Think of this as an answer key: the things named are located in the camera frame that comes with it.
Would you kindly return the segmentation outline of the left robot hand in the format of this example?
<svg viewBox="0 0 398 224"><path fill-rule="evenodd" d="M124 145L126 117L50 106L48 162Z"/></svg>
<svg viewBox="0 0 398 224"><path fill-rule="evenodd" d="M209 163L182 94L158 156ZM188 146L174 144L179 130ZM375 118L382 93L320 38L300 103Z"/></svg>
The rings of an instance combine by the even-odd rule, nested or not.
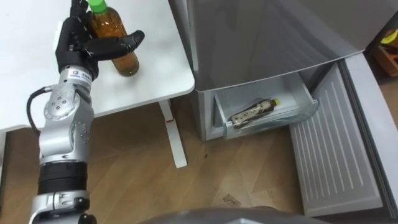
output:
<svg viewBox="0 0 398 224"><path fill-rule="evenodd" d="M121 75L133 75L139 69L134 51L144 38L141 30L128 34L119 13L105 0L72 1L55 49L58 70L83 67L94 80L98 62L110 60Z"/></svg>

